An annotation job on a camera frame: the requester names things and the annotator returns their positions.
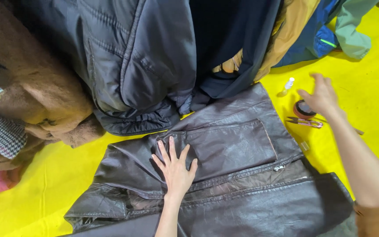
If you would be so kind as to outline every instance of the pink scissors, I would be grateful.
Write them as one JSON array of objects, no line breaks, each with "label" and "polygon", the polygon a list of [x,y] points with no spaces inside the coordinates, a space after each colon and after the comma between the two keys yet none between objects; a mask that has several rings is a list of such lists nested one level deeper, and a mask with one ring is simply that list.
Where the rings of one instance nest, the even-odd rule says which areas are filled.
[{"label": "pink scissors", "polygon": [[293,123],[293,124],[300,124],[300,125],[311,126],[315,128],[321,128],[323,126],[323,123],[318,122],[318,121],[306,120],[306,119],[296,118],[296,117],[287,117],[287,118],[291,120],[286,120],[286,122]]}]

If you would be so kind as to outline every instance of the yellow tarp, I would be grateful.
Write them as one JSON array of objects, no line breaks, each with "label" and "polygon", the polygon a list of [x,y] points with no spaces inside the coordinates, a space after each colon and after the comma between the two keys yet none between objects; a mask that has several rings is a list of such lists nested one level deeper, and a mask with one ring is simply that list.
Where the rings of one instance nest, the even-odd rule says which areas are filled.
[{"label": "yellow tarp", "polygon": [[[372,39],[372,49],[362,61],[354,62],[341,52],[332,52],[320,60],[273,69],[261,83],[282,119],[293,115],[293,104],[300,99],[296,89],[312,90],[309,72],[321,72],[332,78],[341,107],[352,125],[365,132],[363,139],[379,157],[379,8],[363,18],[358,30]],[[276,97],[289,77],[296,78],[293,89],[286,97]],[[306,156],[314,167],[320,172],[336,172],[348,185],[328,125],[321,129],[285,125],[298,143],[309,143]],[[46,146],[36,155],[21,182],[0,193],[0,237],[52,237],[71,233],[72,228],[63,215],[90,185],[106,146],[133,138],[137,136],[107,134],[76,149],[62,143]]]}]

